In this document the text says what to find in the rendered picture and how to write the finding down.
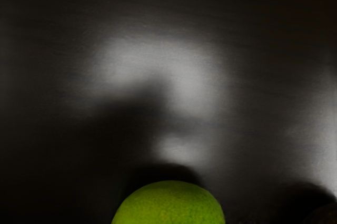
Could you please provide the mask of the green lime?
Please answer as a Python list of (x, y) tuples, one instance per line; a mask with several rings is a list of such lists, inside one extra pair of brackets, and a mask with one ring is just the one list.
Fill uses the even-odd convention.
[(220, 203), (200, 186), (167, 180), (134, 191), (111, 224), (226, 224)]

